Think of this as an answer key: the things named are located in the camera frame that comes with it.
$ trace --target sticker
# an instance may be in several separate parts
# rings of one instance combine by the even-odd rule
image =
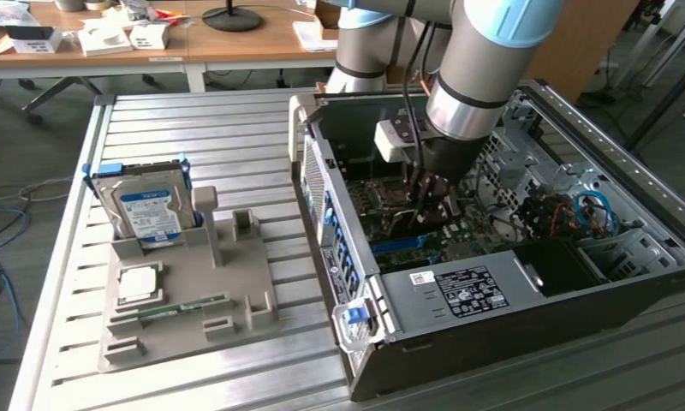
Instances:
[[[410,282],[413,285],[426,284],[434,282],[434,272],[433,271],[422,271],[414,272],[409,274]]]
[[[149,61],[151,63],[161,63],[161,62],[181,62],[182,57],[150,57]]]
[[[179,236],[178,215],[167,208],[171,203],[167,190],[126,194],[121,201],[137,238],[158,242]]]
[[[509,305],[485,266],[437,276],[435,283],[458,318]]]

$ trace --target aluminum profile table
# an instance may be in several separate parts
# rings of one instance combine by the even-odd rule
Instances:
[[[685,409],[685,292],[618,330],[370,402],[347,401],[289,177],[287,101],[311,91],[99,98],[10,410]],[[79,165],[161,161],[181,152],[193,163],[194,185],[218,190],[215,218],[239,207],[259,217],[281,315],[295,329],[99,374],[111,229]]]

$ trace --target paper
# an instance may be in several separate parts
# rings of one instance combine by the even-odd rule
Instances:
[[[19,2],[0,1],[0,26],[38,27],[39,23],[27,12],[27,7]]]
[[[337,40],[322,40],[319,26],[313,21],[291,22],[301,48],[306,51],[334,51],[338,48]]]

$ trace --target black side panel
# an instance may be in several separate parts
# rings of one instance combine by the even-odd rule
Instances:
[[[369,400],[618,327],[684,289],[681,271],[383,346],[353,381],[351,400]]]

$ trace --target hard drive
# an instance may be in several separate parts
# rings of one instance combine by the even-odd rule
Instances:
[[[102,164],[85,177],[103,205],[117,239],[137,238],[145,249],[182,242],[198,225],[190,202],[189,163]]]

